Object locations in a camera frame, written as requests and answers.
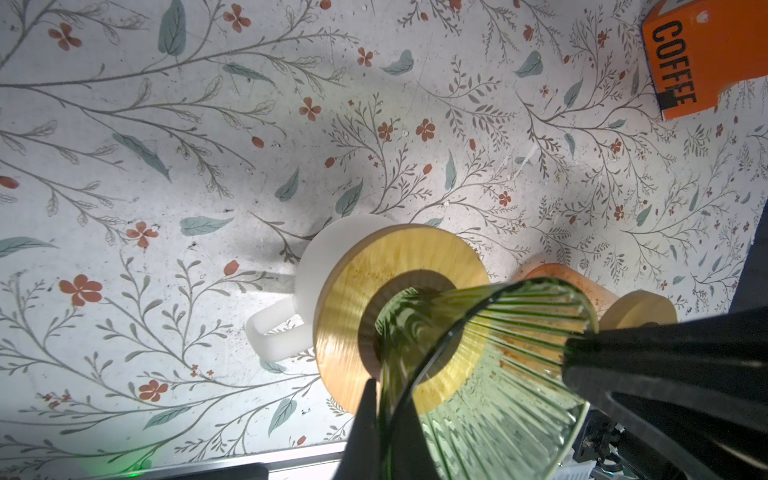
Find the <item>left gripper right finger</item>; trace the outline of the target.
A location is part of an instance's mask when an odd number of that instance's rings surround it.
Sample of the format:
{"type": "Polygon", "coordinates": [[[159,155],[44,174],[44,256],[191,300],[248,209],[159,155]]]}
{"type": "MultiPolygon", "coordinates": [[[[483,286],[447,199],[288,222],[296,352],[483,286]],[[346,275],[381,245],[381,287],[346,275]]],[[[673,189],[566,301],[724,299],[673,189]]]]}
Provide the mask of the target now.
{"type": "Polygon", "coordinates": [[[400,406],[388,429],[386,478],[438,480],[413,400],[408,398],[400,406]]]}

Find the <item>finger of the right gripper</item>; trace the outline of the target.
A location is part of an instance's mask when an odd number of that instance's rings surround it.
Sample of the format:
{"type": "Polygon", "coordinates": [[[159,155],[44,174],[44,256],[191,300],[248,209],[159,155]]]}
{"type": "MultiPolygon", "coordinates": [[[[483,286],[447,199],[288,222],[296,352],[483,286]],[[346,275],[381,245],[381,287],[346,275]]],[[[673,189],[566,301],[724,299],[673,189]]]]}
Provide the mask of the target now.
{"type": "Polygon", "coordinates": [[[571,339],[563,381],[604,409],[674,406],[703,414],[764,414],[767,310],[571,339]]]}
{"type": "Polygon", "coordinates": [[[767,386],[719,372],[692,379],[570,366],[563,380],[690,479],[767,477],[767,386]]]}

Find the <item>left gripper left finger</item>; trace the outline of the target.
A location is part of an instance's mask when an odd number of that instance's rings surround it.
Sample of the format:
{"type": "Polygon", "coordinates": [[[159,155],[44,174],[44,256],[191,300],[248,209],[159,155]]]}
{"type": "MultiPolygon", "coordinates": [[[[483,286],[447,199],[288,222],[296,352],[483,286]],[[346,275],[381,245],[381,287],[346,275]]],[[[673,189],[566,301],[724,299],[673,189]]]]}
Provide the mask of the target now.
{"type": "Polygon", "coordinates": [[[379,478],[380,435],[377,427],[377,382],[369,378],[364,386],[354,423],[334,480],[379,478]]]}

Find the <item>green glass dripper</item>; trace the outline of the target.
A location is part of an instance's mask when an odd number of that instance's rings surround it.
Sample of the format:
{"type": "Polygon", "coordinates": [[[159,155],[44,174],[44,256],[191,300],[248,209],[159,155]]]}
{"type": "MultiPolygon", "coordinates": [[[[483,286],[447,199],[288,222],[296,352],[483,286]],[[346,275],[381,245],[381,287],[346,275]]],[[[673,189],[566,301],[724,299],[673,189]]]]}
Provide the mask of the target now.
{"type": "Polygon", "coordinates": [[[549,479],[589,405],[563,382],[566,344],[598,329],[591,303],[550,279],[429,293],[379,313],[380,475],[411,398],[439,479],[549,479]]]}

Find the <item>wooden dripper ring stand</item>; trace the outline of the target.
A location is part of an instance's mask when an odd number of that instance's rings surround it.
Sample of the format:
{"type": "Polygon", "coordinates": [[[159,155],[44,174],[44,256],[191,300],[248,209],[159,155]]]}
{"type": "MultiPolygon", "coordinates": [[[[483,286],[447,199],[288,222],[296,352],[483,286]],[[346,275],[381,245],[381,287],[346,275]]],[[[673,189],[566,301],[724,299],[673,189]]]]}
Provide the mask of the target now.
{"type": "Polygon", "coordinates": [[[601,331],[672,325],[679,322],[673,303],[666,297],[637,290],[616,300],[602,315],[601,331]]]}

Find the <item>orange glass carafe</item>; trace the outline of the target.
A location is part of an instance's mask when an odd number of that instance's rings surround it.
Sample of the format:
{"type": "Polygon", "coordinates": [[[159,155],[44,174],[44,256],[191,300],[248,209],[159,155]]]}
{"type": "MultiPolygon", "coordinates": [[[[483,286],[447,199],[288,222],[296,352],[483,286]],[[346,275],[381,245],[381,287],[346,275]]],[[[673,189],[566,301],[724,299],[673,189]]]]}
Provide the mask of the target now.
{"type": "Polygon", "coordinates": [[[589,300],[598,317],[602,317],[619,299],[617,294],[600,285],[597,281],[559,263],[545,263],[535,266],[523,274],[522,279],[550,279],[560,286],[578,292],[582,297],[589,300]]]}

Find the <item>clear frosted glass carafe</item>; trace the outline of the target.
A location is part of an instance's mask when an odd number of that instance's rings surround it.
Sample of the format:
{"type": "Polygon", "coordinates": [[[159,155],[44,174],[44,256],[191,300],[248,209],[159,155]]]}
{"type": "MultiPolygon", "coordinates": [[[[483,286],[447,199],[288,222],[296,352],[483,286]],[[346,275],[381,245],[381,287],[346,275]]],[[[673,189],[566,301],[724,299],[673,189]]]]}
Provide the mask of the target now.
{"type": "Polygon", "coordinates": [[[301,257],[293,294],[247,320],[245,334],[256,355],[279,362],[312,348],[315,310],[332,270],[355,245],[394,224],[367,214],[344,217],[323,228],[301,257]]]}

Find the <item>orange coffee filter box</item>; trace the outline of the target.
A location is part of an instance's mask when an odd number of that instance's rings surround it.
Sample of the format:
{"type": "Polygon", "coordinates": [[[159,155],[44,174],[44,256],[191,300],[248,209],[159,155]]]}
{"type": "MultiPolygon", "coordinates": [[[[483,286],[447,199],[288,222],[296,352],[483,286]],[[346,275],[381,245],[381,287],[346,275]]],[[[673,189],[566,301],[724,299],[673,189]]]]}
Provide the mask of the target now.
{"type": "Polygon", "coordinates": [[[767,3],[659,1],[642,38],[661,116],[712,109],[734,84],[767,75],[767,3]]]}

